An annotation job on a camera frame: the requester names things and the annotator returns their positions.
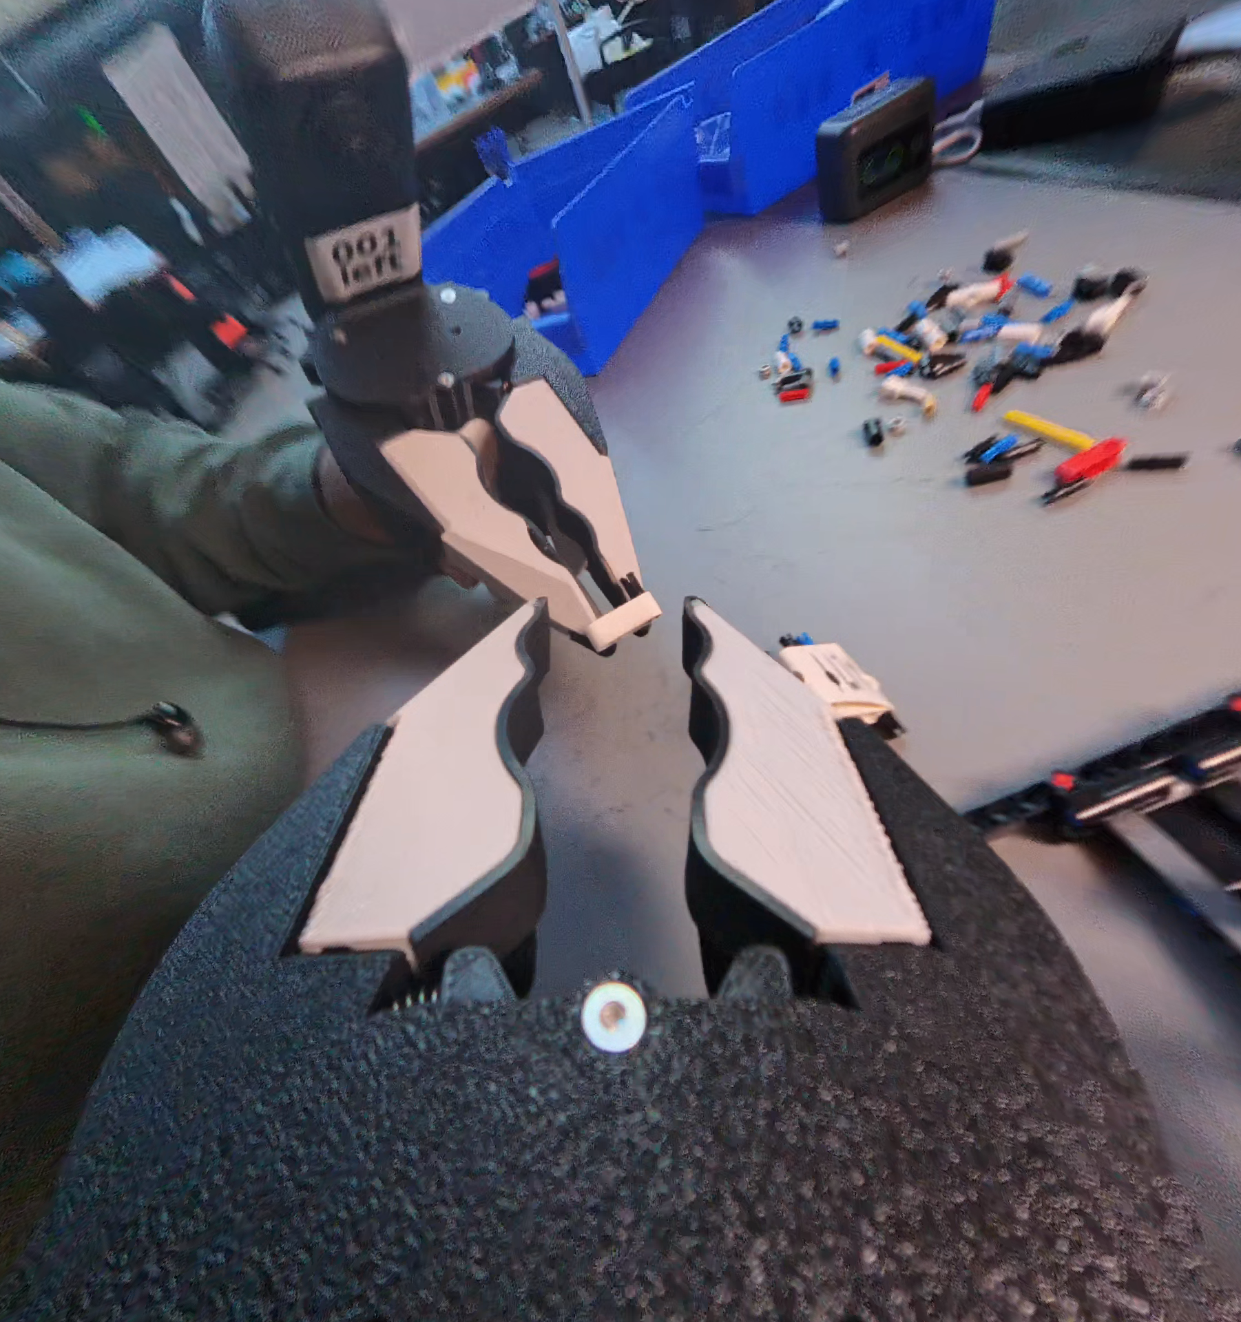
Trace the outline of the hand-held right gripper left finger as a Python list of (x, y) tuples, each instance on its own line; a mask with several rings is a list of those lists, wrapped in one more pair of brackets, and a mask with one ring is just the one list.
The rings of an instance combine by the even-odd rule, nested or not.
[(385, 723), (297, 935), (304, 955), (391, 952), (430, 972), (535, 943), (546, 865), (526, 761), (542, 737), (546, 603), (516, 609)]

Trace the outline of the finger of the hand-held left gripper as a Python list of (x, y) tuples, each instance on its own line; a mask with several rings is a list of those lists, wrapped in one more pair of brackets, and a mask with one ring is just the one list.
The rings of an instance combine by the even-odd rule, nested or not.
[(504, 601), (543, 602), (551, 625), (589, 646), (617, 642), (578, 579), (538, 548), (525, 518), (488, 492), (464, 437), (404, 431), (381, 443), (380, 458), (435, 519), (451, 565)]
[(505, 481), (539, 501), (539, 524), (579, 579), (588, 575), (609, 609), (592, 632), (647, 632), (662, 609), (642, 582), (612, 460), (545, 379), (515, 384), (496, 408), (511, 462)]

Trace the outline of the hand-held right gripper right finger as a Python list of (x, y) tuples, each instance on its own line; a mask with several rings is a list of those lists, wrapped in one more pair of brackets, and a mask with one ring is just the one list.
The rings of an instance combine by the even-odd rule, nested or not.
[(690, 737), (687, 904), (718, 943), (760, 943), (770, 916), (807, 945), (928, 946), (932, 932), (817, 683), (686, 601)]

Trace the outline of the red white black brick subassembly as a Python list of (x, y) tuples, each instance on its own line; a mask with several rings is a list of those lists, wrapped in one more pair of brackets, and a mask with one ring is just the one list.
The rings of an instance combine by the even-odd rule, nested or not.
[(858, 720), (888, 741), (906, 729), (884, 687), (839, 645), (810, 635), (782, 635), (777, 659), (828, 709), (832, 721)]

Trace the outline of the pile of small toy bricks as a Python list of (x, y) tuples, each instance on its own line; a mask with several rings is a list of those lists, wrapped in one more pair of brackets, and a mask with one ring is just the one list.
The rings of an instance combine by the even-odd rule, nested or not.
[[(1148, 289), (1140, 266), (1080, 268), (1063, 285), (1020, 270), (1026, 232), (987, 248), (980, 275), (943, 272), (891, 324), (864, 326), (856, 353), (875, 381), (878, 404), (932, 421), (938, 387), (963, 383), (966, 410), (985, 417), (1014, 384), (1034, 384), (1063, 367), (1090, 363), (1107, 349), (1120, 323)], [(1172, 474), (1187, 470), (1185, 453), (1147, 454), (1121, 437), (1097, 437), (1009, 408), (1000, 424), (959, 457), (963, 487), (1006, 485), (1022, 465), (1051, 448), (1056, 464), (1039, 495), (1042, 508), (1076, 498), (1116, 474)]]

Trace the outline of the grey desk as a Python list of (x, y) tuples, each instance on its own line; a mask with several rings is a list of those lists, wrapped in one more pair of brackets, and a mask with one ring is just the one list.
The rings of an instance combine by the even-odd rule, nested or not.
[[(866, 445), (859, 332), (1020, 231), (1026, 273), (1148, 287), (1093, 359), (980, 416), (953, 377)], [(743, 1015), (707, 1005), (684, 899), (687, 598), (760, 652), (838, 642), (955, 810), (1241, 692), (1241, 208), (953, 169), (848, 240), (807, 194), (708, 222), (592, 383), (663, 615), (612, 660), (552, 640), (543, 999), (619, 976), (674, 1023)]]

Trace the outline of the person's left hand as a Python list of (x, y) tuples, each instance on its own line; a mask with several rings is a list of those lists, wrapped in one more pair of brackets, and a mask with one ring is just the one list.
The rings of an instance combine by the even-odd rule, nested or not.
[(314, 460), (314, 490), (319, 505), (344, 534), (377, 549), (434, 561), (440, 538), (422, 521), (394, 505), (360, 492), (340, 468), (326, 443)]

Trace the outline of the blue plastic bin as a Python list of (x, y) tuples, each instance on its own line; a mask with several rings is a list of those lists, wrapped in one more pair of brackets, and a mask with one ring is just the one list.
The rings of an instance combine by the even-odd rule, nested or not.
[(694, 85), (523, 157), (427, 226), (432, 285), (479, 289), (511, 316), (556, 262), (565, 310), (539, 330), (592, 377), (704, 228)]
[(972, 84), (995, 1), (777, 1), (632, 88), (623, 108), (689, 87), (694, 122), (728, 117), (728, 147), (700, 164), (704, 208), (754, 215), (814, 176), (814, 134), (855, 91), (932, 78), (939, 95)]

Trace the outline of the partly built toy brick vehicle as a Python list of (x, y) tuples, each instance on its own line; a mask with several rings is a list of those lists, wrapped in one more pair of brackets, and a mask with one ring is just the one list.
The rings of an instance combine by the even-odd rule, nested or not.
[(963, 817), (982, 835), (1024, 830), (1073, 844), (1143, 821), (1241, 901), (1241, 692)]

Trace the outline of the black box device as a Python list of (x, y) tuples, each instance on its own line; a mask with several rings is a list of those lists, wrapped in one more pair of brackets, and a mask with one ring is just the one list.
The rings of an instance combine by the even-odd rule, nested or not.
[(932, 78), (901, 78), (819, 124), (814, 182), (821, 221), (859, 221), (926, 185), (935, 111)]

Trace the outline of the black power adapter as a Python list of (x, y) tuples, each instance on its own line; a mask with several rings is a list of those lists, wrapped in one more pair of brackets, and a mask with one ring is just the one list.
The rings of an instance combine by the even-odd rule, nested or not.
[(986, 152), (1140, 124), (1161, 104), (1185, 16), (1094, 30), (1013, 68), (985, 91)]

